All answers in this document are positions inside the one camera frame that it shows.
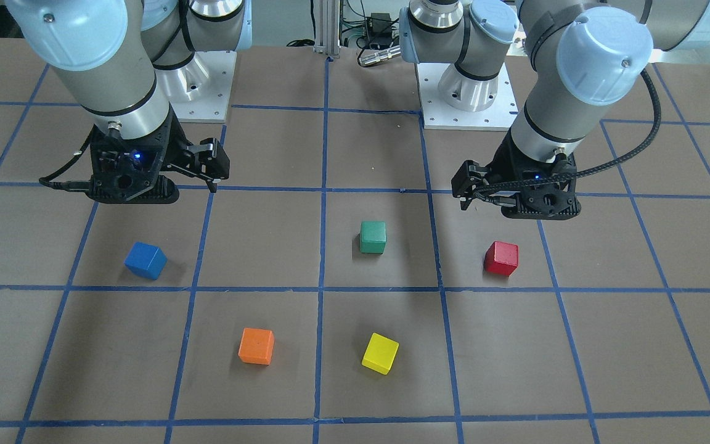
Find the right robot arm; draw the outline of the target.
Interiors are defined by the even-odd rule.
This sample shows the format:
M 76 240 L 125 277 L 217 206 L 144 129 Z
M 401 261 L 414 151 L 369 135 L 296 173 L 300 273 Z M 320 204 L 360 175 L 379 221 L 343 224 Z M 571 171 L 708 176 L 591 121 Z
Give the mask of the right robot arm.
M 174 172 L 211 193 L 229 177 L 216 138 L 186 137 L 174 105 L 213 95 L 205 52 L 253 42 L 250 1 L 8 1 L 23 36 L 94 120 L 39 184 L 105 204 L 170 204 Z

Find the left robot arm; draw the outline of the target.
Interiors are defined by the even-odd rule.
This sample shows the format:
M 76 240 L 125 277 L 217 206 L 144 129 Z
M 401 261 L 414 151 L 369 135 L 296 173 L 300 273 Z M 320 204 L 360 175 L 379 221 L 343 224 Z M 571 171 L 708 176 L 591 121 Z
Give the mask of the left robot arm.
M 710 43 L 710 1 L 411 1 L 398 15 L 402 58 L 446 63 L 448 101 L 462 109 L 465 85 L 496 86 L 516 29 L 536 84 L 485 166 L 466 160 L 451 180 L 467 210 L 498 205 L 507 218 L 568 220 L 580 214 L 576 182 L 626 162 L 653 143 L 659 95 L 647 65 L 653 50 Z M 648 136 L 628 154 L 578 171 L 574 150 L 641 78 L 653 107 Z

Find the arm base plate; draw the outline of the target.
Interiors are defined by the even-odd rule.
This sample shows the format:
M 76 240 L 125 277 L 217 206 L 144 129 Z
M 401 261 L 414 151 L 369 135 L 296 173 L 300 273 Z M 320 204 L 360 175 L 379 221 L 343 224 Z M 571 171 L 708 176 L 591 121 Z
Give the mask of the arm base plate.
M 185 67 L 156 70 L 156 78 L 181 123 L 225 123 L 239 54 L 197 52 Z
M 519 114 L 505 65 L 497 78 L 483 83 L 460 79 L 450 63 L 420 63 L 416 72 L 428 129 L 509 130 Z

